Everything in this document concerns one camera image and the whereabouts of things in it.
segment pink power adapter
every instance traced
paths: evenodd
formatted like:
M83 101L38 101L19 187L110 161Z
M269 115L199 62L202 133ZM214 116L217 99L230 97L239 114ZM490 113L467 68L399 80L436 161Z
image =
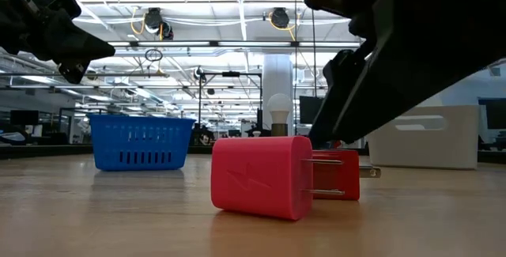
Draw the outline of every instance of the pink power adapter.
M219 139L211 200L223 210L299 220L312 207L312 156L305 137Z

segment lightning bolt logo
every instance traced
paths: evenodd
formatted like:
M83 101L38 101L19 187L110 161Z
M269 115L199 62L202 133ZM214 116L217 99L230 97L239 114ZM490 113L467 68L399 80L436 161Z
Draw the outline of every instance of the lightning bolt logo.
M239 184L245 191L250 191L251 186L253 184L258 185L260 187L270 188L268 183L262 181L265 179L262 179L262 175L259 175L251 166L251 163L247 163L246 165L246 172L237 172L234 170L228 170L227 171L230 177L232 177L233 180L236 181L237 184Z

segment desk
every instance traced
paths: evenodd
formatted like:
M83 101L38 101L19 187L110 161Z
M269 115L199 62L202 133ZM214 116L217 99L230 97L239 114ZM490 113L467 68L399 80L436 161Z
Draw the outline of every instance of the desk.
M182 171L100 172L90 155L0 163L2 256L504 256L506 167L384 168L360 202L298 222L220 212L210 156Z

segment white column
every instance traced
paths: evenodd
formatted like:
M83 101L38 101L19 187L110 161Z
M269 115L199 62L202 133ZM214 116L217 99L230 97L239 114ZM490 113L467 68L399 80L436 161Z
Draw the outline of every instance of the white column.
M264 55L263 72L263 127L269 128L272 124L267 103L278 93L285 94L293 102L293 64L290 55ZM293 111L288 116L288 135L294 135Z

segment ceiling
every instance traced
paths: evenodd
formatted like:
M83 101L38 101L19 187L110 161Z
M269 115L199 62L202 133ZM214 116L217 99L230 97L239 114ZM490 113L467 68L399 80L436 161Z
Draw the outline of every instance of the ceiling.
M318 42L360 42L349 34L348 21L338 16L312 11L302 0L78 0L83 13L74 23L85 31L106 41L156 41L157 37L142 30L142 18L148 8L162 9L164 19L171 25L174 41L308 41ZM270 23L269 13L276 7L286 8L291 18L293 34L275 29ZM183 115L194 117L198 110L197 89L182 89L182 86L196 86L193 73L200 66L205 72L239 71L262 73L263 55L282 52L289 54L296 65L297 95L314 95L314 85L325 86L321 69L331 60L339 48L304 48L295 52L293 48L277 50L275 48L216 48L216 47L159 47L164 57L159 62L145 60L145 51L136 52L118 47L115 57L92 62L90 70L114 74L109 77L86 78L81 85L99 85L102 89L67 88L64 92L76 96L76 100L88 104L123 104L121 109L131 115L148 112L153 115ZM49 62L37 62L29 55L22 55L28 63L22 68L28 72L55 70ZM316 65L316 83L314 66ZM17 78L17 85L67 85L60 77L45 80ZM213 86L234 86L234 89L215 88L215 93L205 93L202 117L204 119L223 119L236 122L238 119L253 119L259 106L260 91L257 77L230 78L216 76L206 88ZM319 89L318 95L324 96L325 89Z

